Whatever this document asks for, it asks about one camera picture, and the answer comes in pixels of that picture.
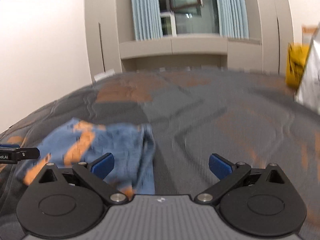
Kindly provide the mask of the blue orange printed pants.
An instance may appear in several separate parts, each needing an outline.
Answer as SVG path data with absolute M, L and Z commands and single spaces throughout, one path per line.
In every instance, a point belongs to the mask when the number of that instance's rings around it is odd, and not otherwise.
M 95 125 L 73 118 L 53 130 L 37 146 L 40 157 L 26 160 L 16 177 L 30 185 L 41 168 L 55 163 L 59 168 L 84 161 L 91 163 L 106 153 L 114 156 L 107 183 L 116 183 L 128 195 L 155 194 L 153 157 L 156 143 L 149 124 Z

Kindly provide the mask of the grey orange quilted mattress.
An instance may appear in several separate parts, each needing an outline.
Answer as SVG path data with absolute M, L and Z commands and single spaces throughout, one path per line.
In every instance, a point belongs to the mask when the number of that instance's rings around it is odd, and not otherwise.
M 277 163 L 307 205 L 301 237 L 319 239 L 319 115 L 294 101 L 282 77 L 217 68 L 119 74 L 34 111 L 1 142 L 34 147 L 72 118 L 150 124 L 157 194 L 214 184 L 212 153 L 253 167 Z

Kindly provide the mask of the white paper bag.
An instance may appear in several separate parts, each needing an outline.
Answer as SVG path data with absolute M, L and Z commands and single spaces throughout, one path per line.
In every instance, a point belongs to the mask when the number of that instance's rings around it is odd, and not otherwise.
M 319 114 L 319 25 L 314 32 L 295 102 Z

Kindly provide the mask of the beige built-in wardrobe unit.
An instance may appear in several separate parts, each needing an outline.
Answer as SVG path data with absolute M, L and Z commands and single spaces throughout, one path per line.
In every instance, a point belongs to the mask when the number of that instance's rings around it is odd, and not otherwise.
M 284 74 L 289 0 L 84 0 L 92 76 L 167 67 Z

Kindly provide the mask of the yellow shopping bag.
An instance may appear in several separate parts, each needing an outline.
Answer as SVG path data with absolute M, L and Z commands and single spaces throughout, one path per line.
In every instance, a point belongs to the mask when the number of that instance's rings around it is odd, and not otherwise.
M 288 87 L 298 89 L 309 53 L 308 44 L 290 43 L 287 49 L 285 83 Z

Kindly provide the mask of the right light blue curtain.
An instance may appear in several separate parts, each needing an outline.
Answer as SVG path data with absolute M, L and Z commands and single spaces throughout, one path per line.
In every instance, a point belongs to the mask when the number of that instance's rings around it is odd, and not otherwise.
M 224 37 L 248 39 L 249 27 L 245 0 L 216 0 L 219 34 Z

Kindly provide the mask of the light blue curtain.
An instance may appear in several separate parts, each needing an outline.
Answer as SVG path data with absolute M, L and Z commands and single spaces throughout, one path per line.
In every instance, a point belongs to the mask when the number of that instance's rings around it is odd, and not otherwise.
M 248 39 L 249 27 L 245 0 L 216 0 L 219 34 L 224 37 Z
M 136 41 L 163 37 L 159 0 L 131 0 Z

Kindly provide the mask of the brown framed open window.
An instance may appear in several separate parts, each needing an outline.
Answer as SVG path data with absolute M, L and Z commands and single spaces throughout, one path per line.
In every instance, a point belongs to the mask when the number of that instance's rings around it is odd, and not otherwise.
M 218 34 L 216 0 L 159 0 L 164 36 Z

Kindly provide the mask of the left light blue curtain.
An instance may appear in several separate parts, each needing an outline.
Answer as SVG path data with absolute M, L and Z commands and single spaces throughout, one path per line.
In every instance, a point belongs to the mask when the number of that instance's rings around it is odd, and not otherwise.
M 136 41 L 163 37 L 159 0 L 131 0 Z

